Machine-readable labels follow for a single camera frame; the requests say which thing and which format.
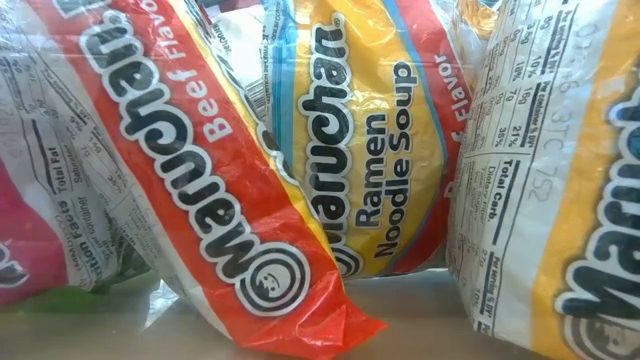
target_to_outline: yellow package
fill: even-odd
[[[470,95],[429,0],[266,2],[269,126],[345,277],[405,273],[446,238]]]
[[[557,359],[640,356],[640,2],[506,1],[455,182],[474,327]]]

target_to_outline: blue stripe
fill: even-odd
[[[272,111],[273,133],[280,150],[289,164],[293,164],[293,97],[298,26],[294,19],[292,0],[268,1],[270,9],[282,4],[281,28],[273,47]]]
[[[405,48],[407,49],[407,51],[409,52],[409,55],[411,56],[411,59],[413,60],[413,65],[418,69],[418,72],[420,73],[420,78],[422,79],[422,88],[424,89],[424,94],[427,97],[427,103],[429,104],[429,109],[431,110],[431,116],[433,118],[434,121],[434,125],[436,127],[436,129],[438,130],[438,135],[440,137],[440,145],[442,146],[442,154],[443,154],[443,169],[446,167],[447,161],[448,161],[448,153],[447,153],[447,143],[445,141],[444,138],[444,132],[442,131],[442,125],[440,124],[440,117],[438,116],[438,113],[436,112],[436,108],[435,105],[433,104],[433,99],[431,98],[431,92],[429,91],[429,85],[427,82],[427,76],[424,72],[424,63],[422,62],[422,59],[420,58],[420,55],[418,53],[418,51],[416,50],[415,45],[413,44],[413,40],[411,39],[411,34],[409,33],[409,31],[407,30],[407,24],[404,22],[404,18],[400,15],[400,9],[398,9],[398,4],[396,3],[395,0],[384,0],[384,4],[387,8],[387,11],[389,12],[389,15],[391,16],[391,19],[393,20],[397,32],[398,34],[400,34],[400,37],[402,38],[402,41],[404,42]],[[442,185],[442,176],[444,174],[441,174],[440,177],[440,183],[438,184],[437,189],[437,193],[435,194],[430,206],[429,206],[429,211],[427,212],[427,214],[425,215],[425,217],[422,219],[422,222],[420,224],[420,227],[417,229],[417,231],[415,232],[415,234],[413,234],[412,239],[409,241],[409,243],[407,244],[407,246],[405,246],[405,248],[398,254],[396,254],[393,258],[393,260],[389,263],[389,265],[387,265],[387,267],[382,270],[379,274],[380,275],[384,275],[384,274],[388,274],[393,267],[395,266],[395,264],[402,259],[406,254],[408,254],[409,252],[411,252],[411,248],[413,248],[413,246],[415,245],[416,241],[418,240],[418,237],[422,234],[422,232],[424,231],[425,227],[427,226],[427,222],[429,221],[429,218],[431,217],[431,212],[433,211],[433,206],[435,205],[436,201],[438,200],[438,195],[440,192],[440,187]]]

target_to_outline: red stripe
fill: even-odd
[[[222,319],[231,336],[237,342],[262,350],[294,356],[308,354],[332,354],[347,341],[344,334],[346,313],[336,309],[350,308],[339,272],[332,257],[320,245],[291,204],[277,175],[270,169],[262,150],[251,137],[246,124],[221,87],[218,79],[202,57],[193,39],[176,16],[170,5],[156,1],[155,12],[164,16],[160,26],[169,26],[178,40],[176,48],[187,54],[185,58],[170,60],[159,45],[157,27],[137,1],[113,0],[110,7],[129,14],[136,36],[145,45],[145,55],[152,58],[162,75],[161,81],[171,88],[170,102],[184,111],[192,120],[196,132],[194,143],[205,149],[213,159],[215,173],[227,184],[227,191],[243,205],[243,213],[253,232],[263,242],[282,241],[296,246],[311,265],[311,289],[305,301],[292,313],[280,318],[261,318],[251,315],[240,304],[232,285],[222,282],[214,272],[213,264],[205,261],[199,252],[200,239],[192,231],[187,213],[175,206],[164,184],[154,170],[152,161],[137,143],[127,141],[119,131],[120,114],[116,104],[97,84],[101,79],[88,66],[77,44],[77,35],[99,22],[95,10],[89,15],[63,19],[49,1],[28,0],[50,33],[57,34],[68,60],[73,64],[84,85],[92,94],[96,109],[129,169],[134,173],[161,220],[169,238],[192,276],[201,284],[210,305]],[[233,134],[210,144],[200,130],[212,118],[205,118],[197,111],[197,101],[185,90],[185,84],[166,77],[176,70],[196,70],[198,79],[208,88],[208,94],[219,106],[220,116],[228,121]],[[334,322],[331,316],[338,316]],[[378,323],[370,323],[369,331],[379,329]]]
[[[461,133],[466,124],[466,121],[458,121],[455,110],[452,109],[456,103],[452,97],[452,90],[461,87],[469,100],[467,105],[457,109],[459,114],[461,109],[469,112],[471,94],[451,47],[447,30],[436,16],[431,2],[429,0],[396,0],[396,3],[424,66],[429,81],[429,91],[440,119],[448,152],[448,162],[443,169],[442,186],[436,203],[431,209],[428,223],[411,250],[393,268],[395,273],[406,273],[424,263],[446,240],[450,201],[444,197],[444,193],[447,186],[453,182],[460,150],[460,143],[454,141],[452,135]],[[436,58],[441,56],[446,56],[452,65],[452,72],[447,77],[457,79],[457,84],[452,89],[447,88],[447,83],[440,73],[440,70],[444,69],[439,69],[439,64],[436,63]]]

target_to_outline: ramen noodle package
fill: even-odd
[[[266,2],[268,126],[345,277],[410,272],[446,238],[471,105],[429,0]]]
[[[448,262],[473,326],[640,356],[640,2],[506,1],[465,132]]]
[[[346,298],[320,224],[263,149],[195,3],[6,0],[0,19],[2,124],[20,124],[29,141],[21,145],[38,152],[38,186],[62,193],[61,181],[76,186],[81,168],[122,236],[242,346],[331,356],[381,328]],[[45,131],[66,140],[39,143]],[[3,148],[3,161],[10,151]],[[75,157],[63,163],[67,152]],[[78,243],[75,232],[108,225],[85,217],[80,190],[51,205],[67,241]],[[25,213],[34,206],[29,191]],[[28,235],[47,235],[41,229]],[[10,250],[3,264],[28,270],[13,241],[2,243]],[[87,243],[94,253],[104,246]],[[87,254],[67,256],[82,262]]]

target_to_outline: orange package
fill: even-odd
[[[320,357],[382,328],[347,299],[195,3],[7,0],[0,19],[15,121],[60,124],[123,236],[218,330]]]

